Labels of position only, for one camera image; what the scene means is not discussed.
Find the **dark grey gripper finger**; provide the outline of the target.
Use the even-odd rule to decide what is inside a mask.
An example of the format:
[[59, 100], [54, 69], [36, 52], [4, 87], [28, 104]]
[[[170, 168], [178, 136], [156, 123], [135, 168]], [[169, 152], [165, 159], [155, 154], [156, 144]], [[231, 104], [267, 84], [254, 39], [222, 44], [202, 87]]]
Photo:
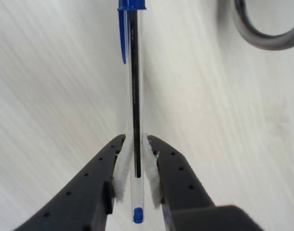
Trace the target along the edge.
[[125, 135], [113, 138], [18, 231], [103, 231], [112, 214], [115, 162]]
[[158, 154], [161, 206], [168, 231], [260, 231], [262, 228], [234, 205], [215, 205], [187, 159], [160, 138], [147, 137]]

